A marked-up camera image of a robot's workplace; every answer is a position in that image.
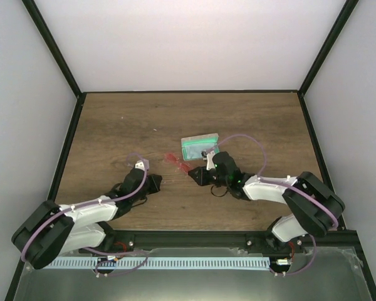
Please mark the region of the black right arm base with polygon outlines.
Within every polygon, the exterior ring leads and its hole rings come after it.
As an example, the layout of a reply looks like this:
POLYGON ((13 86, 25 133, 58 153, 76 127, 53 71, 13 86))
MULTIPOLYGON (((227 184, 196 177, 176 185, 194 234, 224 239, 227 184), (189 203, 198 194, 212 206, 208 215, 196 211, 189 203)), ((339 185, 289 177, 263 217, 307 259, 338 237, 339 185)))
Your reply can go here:
POLYGON ((246 249, 249 253, 261 253, 263 255, 287 254, 296 249, 289 242, 282 242, 271 230, 250 231, 245 234, 246 249))

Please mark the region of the light blue cleaning cloth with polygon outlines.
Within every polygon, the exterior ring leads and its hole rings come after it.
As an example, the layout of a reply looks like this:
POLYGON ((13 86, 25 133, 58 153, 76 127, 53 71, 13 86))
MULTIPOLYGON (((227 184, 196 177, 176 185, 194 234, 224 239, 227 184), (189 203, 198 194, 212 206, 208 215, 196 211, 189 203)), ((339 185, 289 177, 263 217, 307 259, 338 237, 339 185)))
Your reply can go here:
POLYGON ((182 147, 182 154, 185 161, 202 159, 202 151, 208 151, 214 147, 215 143, 195 143, 187 144, 182 147))

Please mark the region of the red transparent sunglasses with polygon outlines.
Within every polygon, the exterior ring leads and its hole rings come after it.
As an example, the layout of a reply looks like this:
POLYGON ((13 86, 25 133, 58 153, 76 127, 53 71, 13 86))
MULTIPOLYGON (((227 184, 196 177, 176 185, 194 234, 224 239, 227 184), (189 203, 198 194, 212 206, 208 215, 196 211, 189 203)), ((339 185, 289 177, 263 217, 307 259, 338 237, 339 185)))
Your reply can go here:
POLYGON ((166 153, 164 157, 167 162, 173 164, 179 171, 185 174, 188 174, 189 171, 192 170, 192 166, 190 164, 182 161, 173 153, 166 153))

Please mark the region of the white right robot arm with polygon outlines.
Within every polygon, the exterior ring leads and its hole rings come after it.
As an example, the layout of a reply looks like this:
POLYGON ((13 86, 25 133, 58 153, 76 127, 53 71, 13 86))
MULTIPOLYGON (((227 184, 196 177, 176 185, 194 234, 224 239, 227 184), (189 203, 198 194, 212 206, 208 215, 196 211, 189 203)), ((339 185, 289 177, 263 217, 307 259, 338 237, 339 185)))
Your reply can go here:
POLYGON ((228 152, 209 153, 207 164, 188 175, 200 186, 223 186, 236 199, 287 205, 291 213, 278 218, 266 236, 268 249, 275 253, 299 236, 324 237, 338 228, 345 210, 344 202, 311 172, 298 177, 262 177, 241 171, 228 152))

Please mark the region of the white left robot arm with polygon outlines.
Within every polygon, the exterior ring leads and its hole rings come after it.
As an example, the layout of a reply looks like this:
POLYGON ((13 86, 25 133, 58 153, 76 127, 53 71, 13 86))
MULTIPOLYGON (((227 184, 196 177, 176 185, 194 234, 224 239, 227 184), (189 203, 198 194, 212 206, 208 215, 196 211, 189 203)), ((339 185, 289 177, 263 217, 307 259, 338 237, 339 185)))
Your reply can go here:
POLYGON ((47 267, 58 256, 82 248, 109 253, 115 246, 115 232, 108 224, 146 202, 160 191, 162 176, 134 167, 123 182, 96 199, 72 205, 52 200, 41 203, 14 232, 13 245, 21 259, 36 270, 47 267))

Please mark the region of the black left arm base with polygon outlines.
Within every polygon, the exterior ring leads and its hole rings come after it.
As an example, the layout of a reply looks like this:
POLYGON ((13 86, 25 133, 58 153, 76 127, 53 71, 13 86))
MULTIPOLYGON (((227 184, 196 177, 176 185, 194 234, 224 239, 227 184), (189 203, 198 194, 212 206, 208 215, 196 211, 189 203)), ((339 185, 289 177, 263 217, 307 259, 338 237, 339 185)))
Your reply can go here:
POLYGON ((92 253, 100 255, 101 253, 113 254, 134 250, 135 236, 129 231, 116 230, 111 235, 106 235, 105 239, 97 247, 92 247, 93 251, 86 248, 79 249, 80 253, 92 253))

